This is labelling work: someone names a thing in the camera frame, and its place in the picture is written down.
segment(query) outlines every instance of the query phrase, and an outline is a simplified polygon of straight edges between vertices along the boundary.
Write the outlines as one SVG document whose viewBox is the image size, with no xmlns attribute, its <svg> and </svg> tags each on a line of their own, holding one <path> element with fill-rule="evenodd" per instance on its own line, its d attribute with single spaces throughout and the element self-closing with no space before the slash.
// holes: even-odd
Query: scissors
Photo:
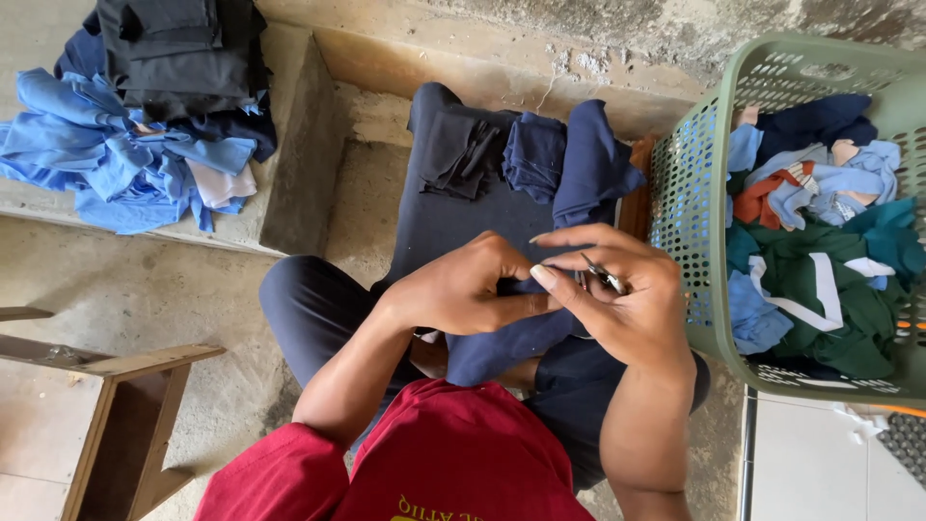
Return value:
<svg viewBox="0 0 926 521">
<path fill-rule="evenodd" d="M 602 283 L 613 287 L 614 290 L 617 291 L 618 295 L 621 297 L 623 297 L 624 295 L 627 295 L 627 288 L 624 287 L 624 284 L 618 279 L 618 277 L 612 275 L 611 273 L 608 272 L 608 270 L 592 262 L 592 260 L 586 257 L 584 253 L 580 252 L 579 255 L 582 255 L 582 258 L 585 259 L 585 262 L 588 263 L 588 271 L 597 275 L 598 279 Z M 581 273 L 582 287 L 588 288 L 588 285 L 585 284 L 584 276 L 585 276 L 585 272 L 582 272 Z"/>
</svg>

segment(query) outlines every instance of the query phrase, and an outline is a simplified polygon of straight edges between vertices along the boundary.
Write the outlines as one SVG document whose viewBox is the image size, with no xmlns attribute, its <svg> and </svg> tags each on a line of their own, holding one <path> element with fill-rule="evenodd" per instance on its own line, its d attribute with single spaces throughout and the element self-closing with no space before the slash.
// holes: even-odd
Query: concrete floor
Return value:
<svg viewBox="0 0 926 521">
<path fill-rule="evenodd" d="M 326 257 L 364 286 L 389 266 L 408 149 L 349 142 Z M 0 218 L 0 306 L 55 311 L 0 333 L 82 349 L 135 353 L 191 342 L 228 352 L 194 364 L 166 464 L 199 477 L 146 521 L 190 519 L 208 476 L 289 420 L 299 387 L 257 302 L 275 260 L 146 237 Z M 713 393 L 692 420 L 689 501 L 698 521 L 731 521 L 740 457 L 742 384 L 713 363 Z M 580 500 L 621 519 L 602 484 Z"/>
</svg>

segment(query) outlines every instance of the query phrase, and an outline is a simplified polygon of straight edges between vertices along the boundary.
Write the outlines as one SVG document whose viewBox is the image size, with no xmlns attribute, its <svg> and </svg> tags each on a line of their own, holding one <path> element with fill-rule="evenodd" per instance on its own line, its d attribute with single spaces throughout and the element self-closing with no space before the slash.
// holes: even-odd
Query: laundry basket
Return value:
<svg viewBox="0 0 926 521">
<path fill-rule="evenodd" d="M 732 114 L 764 112 L 826 95 L 869 94 L 879 139 L 901 146 L 898 197 L 926 196 L 926 54 L 796 34 L 768 34 L 741 48 L 723 81 L 653 151 L 650 242 L 682 266 L 692 347 L 722 359 L 749 386 L 815 400 L 926 408 L 926 286 L 901 313 L 896 371 L 881 380 L 828 382 L 744 360 L 733 344 L 727 304 L 724 227 Z M 926 236 L 926 197 L 917 231 Z"/>
</svg>

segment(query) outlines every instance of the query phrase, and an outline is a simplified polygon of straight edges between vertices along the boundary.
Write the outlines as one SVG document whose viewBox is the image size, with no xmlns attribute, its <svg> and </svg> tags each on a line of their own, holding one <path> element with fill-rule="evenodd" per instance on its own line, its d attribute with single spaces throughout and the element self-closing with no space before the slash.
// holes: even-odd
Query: white fabric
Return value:
<svg viewBox="0 0 926 521">
<path fill-rule="evenodd" d="M 852 259 L 845 264 L 845 267 L 849 268 L 850 270 L 859 272 L 867 277 L 897 274 L 897 272 L 894 271 L 894 268 L 888 266 L 887 264 L 881 264 L 876 260 L 871 260 L 868 257 Z"/>
<path fill-rule="evenodd" d="M 192 159 L 187 159 L 186 164 L 190 166 L 196 188 L 207 208 L 224 208 L 231 204 L 229 199 L 232 197 L 248 197 L 257 193 L 257 183 L 248 163 L 238 175 L 219 172 Z"/>
<path fill-rule="evenodd" d="M 832 274 L 830 256 L 825 253 L 811 253 L 817 272 L 817 300 L 823 304 L 823 316 L 805 308 L 790 299 L 781 297 L 763 297 L 766 302 L 775 304 L 779 308 L 791 313 L 795 318 L 816 327 L 820 331 L 832 331 L 843 326 L 843 311 L 839 305 L 839 292 L 836 291 L 836 279 Z M 762 275 L 767 266 L 765 260 L 757 255 L 749 257 L 749 278 L 752 279 L 756 291 L 762 295 Z"/>
</svg>

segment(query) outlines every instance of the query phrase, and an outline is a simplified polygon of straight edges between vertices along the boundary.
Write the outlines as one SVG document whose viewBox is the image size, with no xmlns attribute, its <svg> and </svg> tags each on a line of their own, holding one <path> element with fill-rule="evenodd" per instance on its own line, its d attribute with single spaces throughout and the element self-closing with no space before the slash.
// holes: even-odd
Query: wooden stool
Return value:
<svg viewBox="0 0 926 521">
<path fill-rule="evenodd" d="M 0 322 L 50 316 L 16 310 Z M 0 335 L 0 521 L 132 521 L 173 495 L 194 477 L 162 470 L 190 366 L 224 351 L 112 357 Z"/>
</svg>

